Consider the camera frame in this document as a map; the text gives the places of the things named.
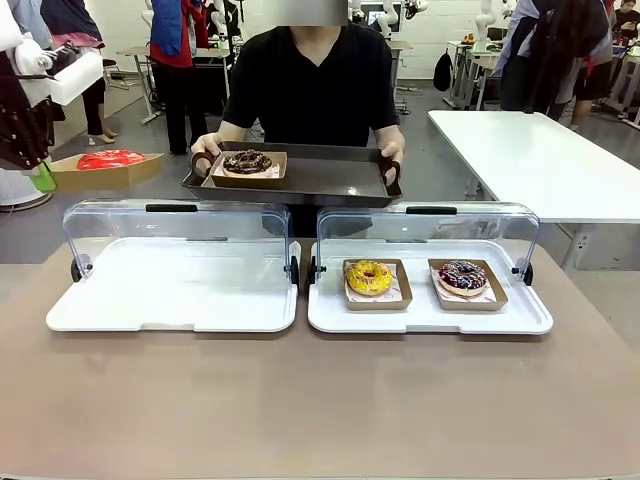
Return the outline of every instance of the display case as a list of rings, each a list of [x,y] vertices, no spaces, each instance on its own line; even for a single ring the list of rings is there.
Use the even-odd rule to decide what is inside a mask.
[[[538,218],[515,204],[401,204],[385,210],[323,210],[313,246],[309,321],[328,333],[459,332],[542,335],[553,319],[532,288]],[[403,310],[353,311],[347,259],[401,261],[412,292]],[[430,264],[482,262],[506,298],[494,311],[446,309]]]
[[[85,201],[64,215],[74,284],[57,331],[277,332],[294,320],[300,245],[286,209]]]

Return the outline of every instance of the sprinkled donut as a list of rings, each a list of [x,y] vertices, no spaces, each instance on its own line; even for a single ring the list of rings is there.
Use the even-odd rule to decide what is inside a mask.
[[[272,165],[273,162],[266,155],[255,150],[247,150],[225,158],[222,168],[228,177],[258,177],[264,176]]]
[[[442,286],[462,297],[475,297],[487,286],[487,272],[478,265],[465,260],[445,263],[438,271]]]

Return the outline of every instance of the white wall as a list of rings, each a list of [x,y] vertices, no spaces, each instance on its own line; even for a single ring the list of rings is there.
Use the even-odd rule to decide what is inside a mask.
[[[273,27],[263,14],[269,1],[244,2],[246,30],[250,35]],[[132,59],[117,56],[115,52],[145,45],[149,41],[149,28],[140,17],[146,8],[144,0],[86,0],[86,3],[107,45],[104,56],[117,60],[123,70],[135,70]],[[500,15],[502,1],[494,0],[493,5],[498,17],[494,26],[506,27],[508,21]],[[479,0],[431,0],[429,10],[425,13],[411,21],[403,19],[402,31],[395,38],[406,40],[414,48],[403,53],[404,65],[399,72],[400,78],[432,78],[447,41],[461,40],[468,33],[476,33],[475,17],[479,13]]]
[[[116,55],[125,48],[146,45],[151,31],[140,14],[146,10],[144,0],[85,0],[87,10],[100,29],[106,48],[105,58],[118,62],[121,70],[134,72],[132,57]]]

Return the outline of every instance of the black pants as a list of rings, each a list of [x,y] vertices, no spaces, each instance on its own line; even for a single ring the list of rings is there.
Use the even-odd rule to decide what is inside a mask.
[[[104,105],[104,92],[107,85],[104,78],[82,92],[82,102],[84,103],[84,114],[87,117],[87,133],[89,135],[102,135],[102,121],[100,121],[99,105]]]
[[[198,88],[196,69],[194,67],[176,68],[158,63],[158,68],[154,69],[154,72],[158,93],[166,107],[169,149],[172,153],[185,153],[187,150],[185,108],[191,124],[189,146],[207,133],[207,121],[200,99],[202,89]]]

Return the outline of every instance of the red object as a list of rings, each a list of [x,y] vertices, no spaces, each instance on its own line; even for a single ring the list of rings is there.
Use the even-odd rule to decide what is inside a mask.
[[[104,150],[83,155],[78,160],[78,170],[104,170],[106,168],[128,167],[145,161],[144,155],[129,150]]]
[[[189,14],[193,17],[196,30],[196,46],[198,48],[209,48],[209,34],[206,25],[207,9],[196,7],[192,0],[182,0],[182,49],[180,55],[170,57],[162,51],[160,45],[151,44],[151,58],[169,65],[170,67],[188,68],[193,66],[191,58],[191,45],[189,45],[189,27],[187,25],[187,17]]]

